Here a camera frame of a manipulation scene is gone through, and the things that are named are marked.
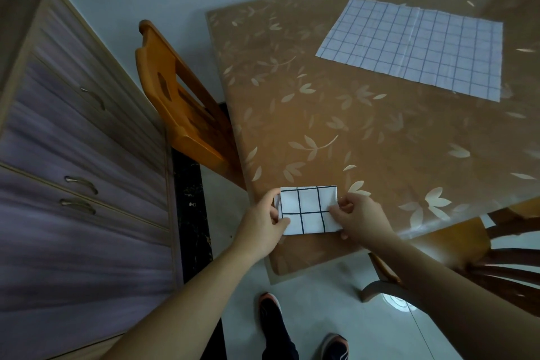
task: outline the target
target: sneaker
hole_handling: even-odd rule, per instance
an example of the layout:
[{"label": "sneaker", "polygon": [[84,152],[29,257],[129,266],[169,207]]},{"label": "sneaker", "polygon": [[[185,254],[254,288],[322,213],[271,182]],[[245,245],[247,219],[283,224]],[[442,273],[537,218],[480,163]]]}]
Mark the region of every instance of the sneaker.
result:
[{"label": "sneaker", "polygon": [[330,335],[322,345],[322,360],[348,360],[349,343],[345,337]]},{"label": "sneaker", "polygon": [[267,343],[291,341],[283,323],[281,306],[271,293],[266,292],[259,297],[259,322]]}]

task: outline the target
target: cabinet handle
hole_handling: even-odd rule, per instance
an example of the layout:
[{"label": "cabinet handle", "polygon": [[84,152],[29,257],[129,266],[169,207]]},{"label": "cabinet handle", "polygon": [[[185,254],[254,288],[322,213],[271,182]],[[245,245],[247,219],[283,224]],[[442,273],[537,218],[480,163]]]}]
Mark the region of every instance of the cabinet handle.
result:
[{"label": "cabinet handle", "polygon": [[72,198],[68,200],[62,198],[60,200],[60,205],[69,206],[70,208],[81,208],[81,209],[86,210],[88,213],[91,213],[92,215],[96,214],[96,210],[88,202],[84,202],[76,198]]},{"label": "cabinet handle", "polygon": [[94,195],[97,195],[99,193],[95,185],[91,183],[88,179],[84,179],[78,176],[69,176],[69,175],[66,175],[64,179],[66,182],[75,182],[77,184],[81,184],[90,188],[90,190],[92,191]]},{"label": "cabinet handle", "polygon": [[83,87],[80,88],[80,90],[83,92],[83,93],[88,93],[90,94],[90,96],[96,100],[98,103],[99,103],[99,106],[102,108],[103,111],[105,111],[105,102],[102,100],[102,98],[100,96],[98,96],[96,93],[94,93],[93,91],[90,91],[90,90],[87,90]]}]

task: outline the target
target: person's right arm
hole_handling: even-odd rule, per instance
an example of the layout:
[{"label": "person's right arm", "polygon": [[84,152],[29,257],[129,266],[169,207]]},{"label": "person's right arm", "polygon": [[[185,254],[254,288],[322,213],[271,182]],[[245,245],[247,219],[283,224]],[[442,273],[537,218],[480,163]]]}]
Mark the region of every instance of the person's right arm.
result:
[{"label": "person's right arm", "polygon": [[348,193],[330,213],[350,237],[399,276],[465,360],[540,356],[540,319],[401,240],[380,204]]}]

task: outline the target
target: person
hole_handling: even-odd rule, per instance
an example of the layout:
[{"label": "person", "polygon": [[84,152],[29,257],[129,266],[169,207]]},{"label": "person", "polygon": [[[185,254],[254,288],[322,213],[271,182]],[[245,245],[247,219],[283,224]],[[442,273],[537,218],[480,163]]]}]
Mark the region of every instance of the person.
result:
[{"label": "person", "polygon": [[[274,249],[289,224],[287,218],[277,220],[272,206],[279,192],[269,191],[249,208],[231,246],[125,333],[103,359],[199,359],[239,281]],[[402,241],[374,200],[348,193],[330,213],[348,236],[392,268],[465,360],[538,358],[538,318]],[[261,295],[259,315],[266,337],[263,359],[298,360],[275,296]],[[347,341],[331,336],[323,359],[347,358]]]}]

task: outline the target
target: hand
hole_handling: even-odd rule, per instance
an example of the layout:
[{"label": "hand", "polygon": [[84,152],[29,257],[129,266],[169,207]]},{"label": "hand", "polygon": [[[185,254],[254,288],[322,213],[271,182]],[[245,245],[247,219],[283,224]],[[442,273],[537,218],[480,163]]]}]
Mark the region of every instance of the hand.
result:
[{"label": "hand", "polygon": [[368,196],[347,193],[329,211],[345,233],[366,249],[373,250],[397,238],[381,204]]},{"label": "hand", "polygon": [[280,192],[279,188],[271,189],[249,208],[234,236],[232,248],[245,254],[252,264],[272,252],[291,222],[289,218],[278,221],[278,210],[272,206],[274,196]]}]

